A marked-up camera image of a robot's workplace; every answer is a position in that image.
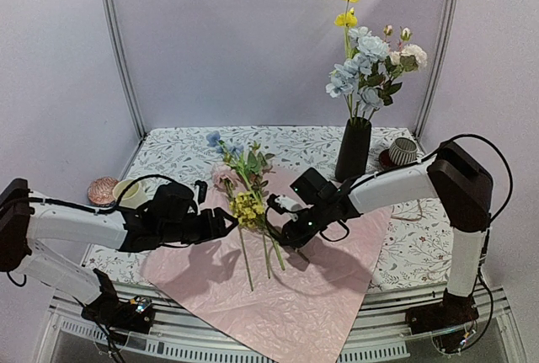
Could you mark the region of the pink wrapping paper sheet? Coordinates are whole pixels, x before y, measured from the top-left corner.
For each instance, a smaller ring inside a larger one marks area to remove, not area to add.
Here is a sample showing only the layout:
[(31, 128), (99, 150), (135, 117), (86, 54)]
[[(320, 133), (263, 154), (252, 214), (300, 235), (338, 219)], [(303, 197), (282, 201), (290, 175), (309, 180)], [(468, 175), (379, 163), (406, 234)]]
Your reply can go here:
[[(346, 222), (347, 238), (315, 237), (299, 252), (269, 245), (266, 275), (260, 235), (243, 231), (251, 291), (239, 231), (182, 249), (160, 248), (141, 275), (196, 317), (278, 362), (339, 358), (371, 282), (391, 211), (381, 208)], [(344, 236), (331, 225), (324, 234)]]

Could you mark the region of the light blue hydrangea stem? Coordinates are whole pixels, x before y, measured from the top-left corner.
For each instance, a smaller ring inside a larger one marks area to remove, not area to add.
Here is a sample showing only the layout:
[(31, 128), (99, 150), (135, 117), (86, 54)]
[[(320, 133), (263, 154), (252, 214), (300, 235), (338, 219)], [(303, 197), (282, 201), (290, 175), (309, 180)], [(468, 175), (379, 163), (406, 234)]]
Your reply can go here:
[(365, 26), (345, 26), (344, 51), (345, 60), (334, 65), (325, 90), (333, 99), (344, 99), (351, 125), (366, 125), (384, 106), (386, 78), (379, 66), (388, 58), (389, 46)]

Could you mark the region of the white rose stem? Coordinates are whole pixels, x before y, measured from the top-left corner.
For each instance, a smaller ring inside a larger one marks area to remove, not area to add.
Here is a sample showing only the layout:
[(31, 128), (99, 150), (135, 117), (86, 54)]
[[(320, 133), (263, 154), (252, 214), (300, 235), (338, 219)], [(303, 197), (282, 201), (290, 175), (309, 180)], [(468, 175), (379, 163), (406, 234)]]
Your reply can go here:
[(371, 64), (371, 74), (365, 77), (366, 85), (370, 94), (375, 93), (378, 101), (371, 104), (370, 110), (364, 110), (368, 114), (368, 120), (384, 106), (393, 103), (393, 96), (402, 88), (401, 79), (405, 74), (420, 72), (428, 65), (427, 53), (416, 44), (412, 44), (413, 32), (408, 27), (401, 27), (397, 40), (397, 48), (392, 49), (386, 44), (386, 56), (377, 59)]

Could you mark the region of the yellow poppy flower stem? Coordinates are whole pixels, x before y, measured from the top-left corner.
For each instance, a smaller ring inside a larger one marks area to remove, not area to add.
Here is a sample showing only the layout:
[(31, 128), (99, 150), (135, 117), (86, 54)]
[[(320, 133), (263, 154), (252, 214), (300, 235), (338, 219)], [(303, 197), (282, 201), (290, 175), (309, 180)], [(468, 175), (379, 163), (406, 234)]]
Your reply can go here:
[(344, 53), (346, 59), (352, 59), (357, 54), (356, 41), (350, 37), (349, 31), (357, 26), (358, 20), (355, 16), (353, 4), (360, 0), (344, 0), (346, 9), (334, 20), (334, 24), (344, 29)]

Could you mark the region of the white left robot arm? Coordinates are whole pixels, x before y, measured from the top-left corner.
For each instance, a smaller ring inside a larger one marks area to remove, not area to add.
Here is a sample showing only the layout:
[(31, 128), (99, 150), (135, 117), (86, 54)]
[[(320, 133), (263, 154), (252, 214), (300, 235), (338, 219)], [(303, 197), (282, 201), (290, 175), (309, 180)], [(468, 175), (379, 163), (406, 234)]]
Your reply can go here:
[(73, 296), (107, 324), (125, 317), (104, 273), (86, 270), (47, 248), (45, 239), (97, 244), (135, 254), (173, 243), (195, 245), (226, 237), (237, 219), (220, 207), (202, 209), (188, 186), (168, 179), (152, 198), (118, 199), (110, 208), (52, 199), (14, 179), (1, 193), (1, 270), (16, 272)]

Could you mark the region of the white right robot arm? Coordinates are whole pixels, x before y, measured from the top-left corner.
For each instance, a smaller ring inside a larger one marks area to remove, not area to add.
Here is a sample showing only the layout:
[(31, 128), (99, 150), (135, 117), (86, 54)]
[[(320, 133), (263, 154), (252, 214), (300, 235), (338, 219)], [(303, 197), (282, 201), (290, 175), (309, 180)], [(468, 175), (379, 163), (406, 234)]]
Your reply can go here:
[(301, 203), (285, 195), (271, 195), (269, 208), (290, 216), (278, 241), (292, 248), (303, 247), (334, 222), (410, 200), (438, 199), (453, 230), (453, 243), (446, 287), (450, 296), (436, 306), (435, 318), (441, 325), (452, 326), (467, 314), (465, 297), (473, 292), (483, 238), (492, 221), (494, 181), (455, 140), (442, 142), (420, 160), (349, 178), (339, 187), (310, 168), (291, 188)]

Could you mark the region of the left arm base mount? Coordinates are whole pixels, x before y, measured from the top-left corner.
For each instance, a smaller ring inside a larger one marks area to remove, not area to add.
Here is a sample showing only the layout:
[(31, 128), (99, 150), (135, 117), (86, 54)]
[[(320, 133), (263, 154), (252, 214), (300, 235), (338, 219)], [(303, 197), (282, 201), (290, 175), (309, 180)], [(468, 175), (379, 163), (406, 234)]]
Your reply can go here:
[(93, 272), (99, 281), (100, 295), (83, 307), (82, 318), (106, 328), (148, 334), (155, 318), (152, 301), (144, 296), (121, 301), (109, 277), (98, 269)]

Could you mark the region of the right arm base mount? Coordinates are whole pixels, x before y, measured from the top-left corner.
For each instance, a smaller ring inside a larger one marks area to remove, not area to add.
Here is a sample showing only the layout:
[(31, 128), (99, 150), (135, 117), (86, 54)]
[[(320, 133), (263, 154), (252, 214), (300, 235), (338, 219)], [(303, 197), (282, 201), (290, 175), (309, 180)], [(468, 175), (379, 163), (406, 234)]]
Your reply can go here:
[(479, 313), (475, 300), (455, 296), (445, 290), (440, 302), (411, 307), (405, 312), (405, 322), (412, 334), (425, 334), (457, 327), (456, 330), (434, 337), (435, 347), (445, 354), (457, 354), (475, 335)]

